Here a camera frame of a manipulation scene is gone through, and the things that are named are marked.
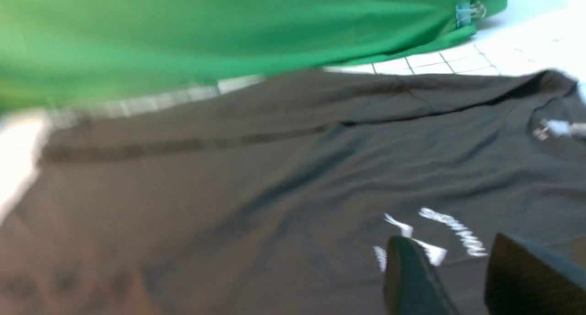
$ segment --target white surface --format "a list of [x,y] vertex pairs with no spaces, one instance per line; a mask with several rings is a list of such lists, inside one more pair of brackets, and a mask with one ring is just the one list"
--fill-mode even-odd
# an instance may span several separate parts
[[[478,23],[469,44],[406,59],[331,71],[410,75],[523,75],[554,67],[586,81],[584,0],[509,0],[509,8]],[[221,93],[258,82],[243,77],[218,83]],[[10,117],[0,125],[0,223],[36,177],[36,152],[50,125],[42,112]]]

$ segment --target green backdrop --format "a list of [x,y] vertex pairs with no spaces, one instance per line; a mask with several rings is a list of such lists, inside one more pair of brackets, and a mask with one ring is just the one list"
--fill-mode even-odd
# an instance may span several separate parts
[[0,111],[446,48],[469,1],[0,0]]

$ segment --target tile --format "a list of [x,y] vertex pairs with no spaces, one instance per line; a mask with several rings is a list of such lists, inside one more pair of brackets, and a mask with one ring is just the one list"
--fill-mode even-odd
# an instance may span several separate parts
[[231,79],[224,79],[218,81],[218,90],[220,94],[226,94],[227,92],[233,92],[241,88],[245,88],[254,84],[258,84],[262,81],[261,76],[245,76]]
[[393,73],[393,75],[413,75],[413,70],[412,69],[402,69],[402,70],[397,70]]
[[409,65],[413,67],[421,67],[434,65],[435,63],[443,63],[444,59],[439,53],[412,55],[407,57]]
[[374,73],[374,67],[372,64],[359,66],[325,67],[324,70],[343,73]]
[[515,61],[506,65],[496,66],[496,69],[504,76],[529,75],[544,69],[542,65],[529,61]]
[[407,59],[390,60],[374,64],[374,70],[376,73],[381,73],[384,75],[394,75],[396,71],[401,71],[404,69],[409,69]]
[[483,69],[465,71],[459,75],[473,75],[473,76],[498,76],[500,73],[495,67],[486,67]]
[[526,54],[521,50],[515,50],[512,48],[501,48],[500,50],[487,50],[482,51],[485,57],[489,60],[492,65],[496,66],[497,69],[502,65],[507,65],[510,62],[525,62],[529,60]]
[[491,65],[482,54],[469,56],[467,58],[452,61],[448,64],[456,73],[483,69],[485,67],[490,67]]
[[442,50],[440,53],[447,62],[450,62],[480,54],[480,51],[473,44],[465,44],[463,46]]
[[437,63],[435,65],[428,65],[423,67],[413,68],[416,75],[423,75],[427,73],[454,73],[447,63]]

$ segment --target black shirt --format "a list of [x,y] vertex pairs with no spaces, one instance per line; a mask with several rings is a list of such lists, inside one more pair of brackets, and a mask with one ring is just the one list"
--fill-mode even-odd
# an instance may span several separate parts
[[403,234],[485,314],[498,231],[586,266],[586,143],[544,119],[586,120],[555,71],[306,71],[58,131],[0,229],[0,310],[382,315]]

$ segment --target grout line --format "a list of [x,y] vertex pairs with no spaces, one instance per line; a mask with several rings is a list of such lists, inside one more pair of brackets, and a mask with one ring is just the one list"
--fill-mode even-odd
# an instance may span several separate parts
[[405,60],[405,62],[407,63],[407,66],[409,67],[409,70],[411,71],[411,73],[413,75],[416,75],[415,71],[413,71],[413,67],[411,67],[411,63],[409,63],[409,60],[407,60],[407,58],[403,58],[403,60]]
[[484,59],[486,60],[486,62],[488,62],[490,64],[490,66],[493,67],[496,70],[497,73],[499,73],[499,76],[503,75],[502,73],[500,73],[500,70],[494,65],[494,63],[492,63],[492,61],[488,59],[488,57],[486,56],[486,54],[484,54],[484,52],[482,52],[480,50],[480,48],[478,48],[476,46],[476,44],[473,43],[472,45],[474,46],[474,48],[477,49],[477,51],[480,53],[480,55],[482,55],[484,57]]
[[439,55],[441,56],[441,59],[444,60],[444,63],[448,65],[448,67],[450,68],[450,71],[452,71],[452,73],[456,73],[456,71],[454,71],[454,68],[452,68],[450,63],[448,63],[448,61],[444,58],[444,55],[442,55],[442,53],[439,53]]

